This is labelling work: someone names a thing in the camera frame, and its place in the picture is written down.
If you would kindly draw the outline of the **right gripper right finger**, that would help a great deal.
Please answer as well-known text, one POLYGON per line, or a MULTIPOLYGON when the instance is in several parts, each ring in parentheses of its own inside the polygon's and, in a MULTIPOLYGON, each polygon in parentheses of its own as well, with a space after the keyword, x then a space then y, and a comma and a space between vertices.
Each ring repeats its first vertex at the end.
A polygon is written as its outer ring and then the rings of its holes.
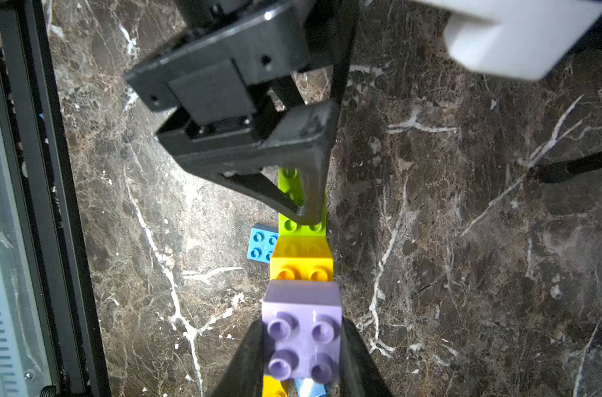
POLYGON ((388 396, 387 387, 355 324, 342 320, 340 352, 341 396, 388 396))

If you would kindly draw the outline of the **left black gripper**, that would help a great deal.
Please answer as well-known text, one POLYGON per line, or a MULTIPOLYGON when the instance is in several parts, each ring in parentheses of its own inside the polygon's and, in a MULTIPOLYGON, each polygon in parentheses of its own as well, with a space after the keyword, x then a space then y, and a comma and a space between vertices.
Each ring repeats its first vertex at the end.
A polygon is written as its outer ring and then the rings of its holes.
POLYGON ((186 172, 319 223, 358 19, 355 1, 194 1, 188 31, 126 73, 186 172), (302 174, 303 208, 262 171, 302 174))

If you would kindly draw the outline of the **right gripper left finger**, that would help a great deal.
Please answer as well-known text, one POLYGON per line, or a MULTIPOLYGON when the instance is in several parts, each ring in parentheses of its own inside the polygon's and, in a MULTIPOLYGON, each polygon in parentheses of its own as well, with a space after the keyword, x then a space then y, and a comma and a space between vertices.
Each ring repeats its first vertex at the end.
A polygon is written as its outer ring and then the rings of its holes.
POLYGON ((260 319, 251 323, 223 377, 210 394, 261 396, 264 376, 264 334, 260 319))

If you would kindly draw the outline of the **lime green long lego brick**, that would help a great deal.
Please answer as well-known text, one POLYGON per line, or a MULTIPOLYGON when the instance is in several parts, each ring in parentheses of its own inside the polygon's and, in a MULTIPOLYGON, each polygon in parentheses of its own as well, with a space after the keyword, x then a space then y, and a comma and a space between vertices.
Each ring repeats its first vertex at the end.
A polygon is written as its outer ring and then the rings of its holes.
MULTIPOLYGON (((285 196, 291 199, 297 206, 297 209, 305 205, 305 197, 302 185, 302 174, 297 169, 279 168, 278 187, 285 196)), ((286 215, 279 214, 279 235, 293 237, 316 237, 325 238, 327 236, 327 208, 323 204, 322 215, 319 223, 310 224, 308 218, 289 218, 286 215)))

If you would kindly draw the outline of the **lilac square lego brick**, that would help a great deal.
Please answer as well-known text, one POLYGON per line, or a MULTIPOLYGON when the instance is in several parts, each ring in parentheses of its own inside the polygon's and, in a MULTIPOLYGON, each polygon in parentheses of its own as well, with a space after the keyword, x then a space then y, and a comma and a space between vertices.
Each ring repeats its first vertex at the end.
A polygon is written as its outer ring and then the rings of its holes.
POLYGON ((339 380, 343 307, 335 282, 272 280, 262 301, 264 373, 339 380))

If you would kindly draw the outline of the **yellow lego brick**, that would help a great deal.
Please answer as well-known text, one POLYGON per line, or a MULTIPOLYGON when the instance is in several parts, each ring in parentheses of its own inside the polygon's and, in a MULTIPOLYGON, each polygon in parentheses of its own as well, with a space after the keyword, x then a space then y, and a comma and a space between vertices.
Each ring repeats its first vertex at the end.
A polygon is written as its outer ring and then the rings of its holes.
POLYGON ((269 265, 271 280, 333 281, 334 261, 325 237, 282 236, 269 265))

